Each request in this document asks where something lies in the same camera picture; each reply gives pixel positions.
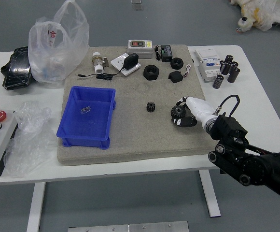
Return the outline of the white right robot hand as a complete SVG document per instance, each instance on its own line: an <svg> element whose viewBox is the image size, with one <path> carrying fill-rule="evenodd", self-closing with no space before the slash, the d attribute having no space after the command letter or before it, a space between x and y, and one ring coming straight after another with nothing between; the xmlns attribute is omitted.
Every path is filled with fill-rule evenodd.
<svg viewBox="0 0 280 232"><path fill-rule="evenodd" d="M179 127L193 127L200 122L205 131L210 131L217 116L215 110L205 100L194 97L182 97L172 107L170 115L172 122Z"/></svg>

